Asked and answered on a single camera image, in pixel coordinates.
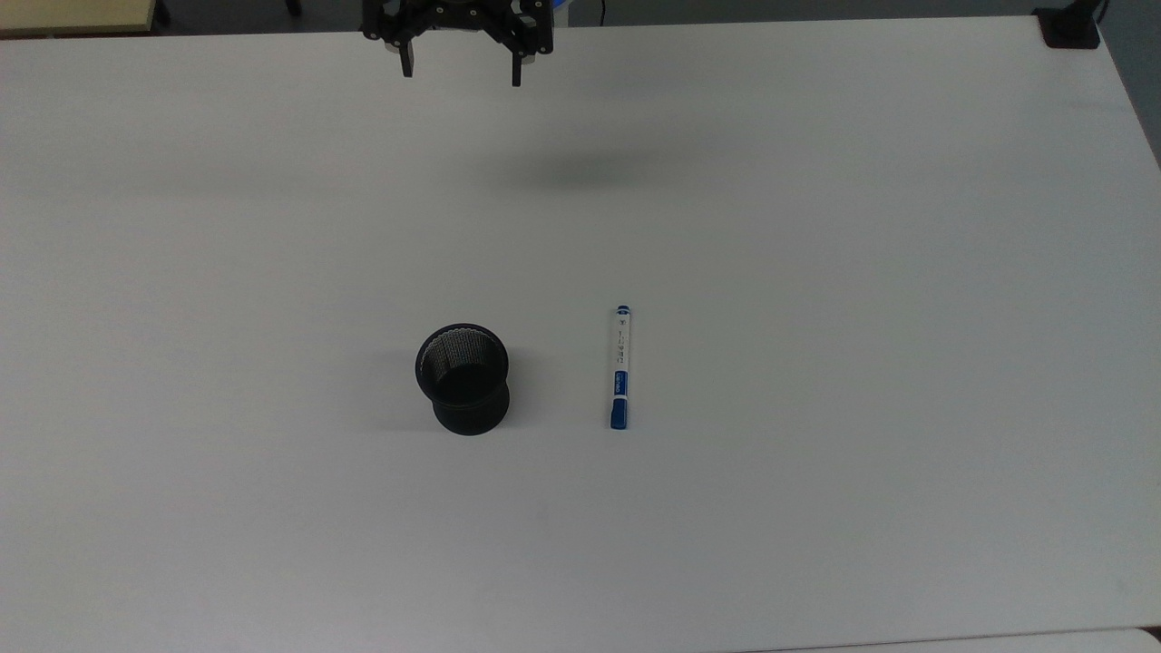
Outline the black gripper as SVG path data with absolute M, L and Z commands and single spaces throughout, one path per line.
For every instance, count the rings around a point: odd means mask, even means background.
M 522 86 L 525 55 L 555 49 L 551 1 L 362 1 L 361 33 L 398 48 L 405 78 L 414 78 L 414 46 L 432 30 L 485 33 L 512 53 L 512 87 Z

